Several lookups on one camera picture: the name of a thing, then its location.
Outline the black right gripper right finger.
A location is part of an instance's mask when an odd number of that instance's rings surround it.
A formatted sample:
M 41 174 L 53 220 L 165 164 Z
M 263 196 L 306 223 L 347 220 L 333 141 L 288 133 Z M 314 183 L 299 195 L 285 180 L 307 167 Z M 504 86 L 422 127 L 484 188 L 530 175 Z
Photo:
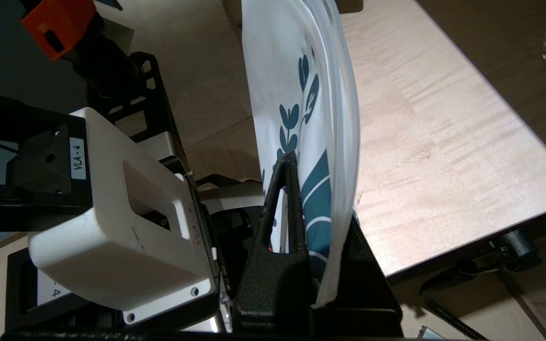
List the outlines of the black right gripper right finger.
M 401 312 L 400 304 L 355 215 L 351 218 L 343 244 L 337 296 L 331 306 Z

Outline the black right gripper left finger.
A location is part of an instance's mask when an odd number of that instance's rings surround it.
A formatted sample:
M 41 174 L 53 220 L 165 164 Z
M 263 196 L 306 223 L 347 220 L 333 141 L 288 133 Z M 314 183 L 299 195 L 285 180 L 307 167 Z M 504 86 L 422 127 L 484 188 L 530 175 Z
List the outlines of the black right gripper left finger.
M 282 188 L 289 196 L 287 254 L 269 250 Z M 235 333 L 307 333 L 313 285 L 294 152 L 275 165 L 233 307 Z

